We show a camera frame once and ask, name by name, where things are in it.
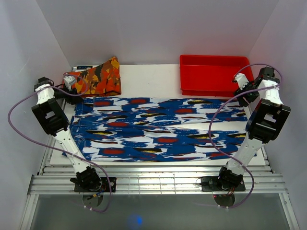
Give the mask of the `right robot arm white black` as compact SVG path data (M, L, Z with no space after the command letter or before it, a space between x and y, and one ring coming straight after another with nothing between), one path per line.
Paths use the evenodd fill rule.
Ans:
M268 142L280 134L291 108L283 104L279 96L280 80L275 77L274 68L261 68L258 77L249 81L245 74L239 73L234 82L238 89L234 92L239 104L247 107L256 99L259 103L246 124L246 136L235 156L223 166L217 177L221 190L234 190L243 183L244 166Z

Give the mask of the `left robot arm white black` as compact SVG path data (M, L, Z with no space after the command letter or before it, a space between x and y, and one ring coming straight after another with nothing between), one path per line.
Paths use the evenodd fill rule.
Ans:
M76 174L75 178L71 178L71 182L84 190L98 191L102 180L90 163L85 161L73 140L68 118L56 101L53 86L54 82L51 79L46 77L38 79L38 83L34 86L38 101L32 107L32 112L45 133L53 136L65 151Z

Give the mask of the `blue white red patterned trousers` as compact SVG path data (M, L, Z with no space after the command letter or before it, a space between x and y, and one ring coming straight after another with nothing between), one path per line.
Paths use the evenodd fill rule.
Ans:
M210 161L237 152L245 130L228 125L247 119L222 99L89 97L76 104L70 131L90 161Z

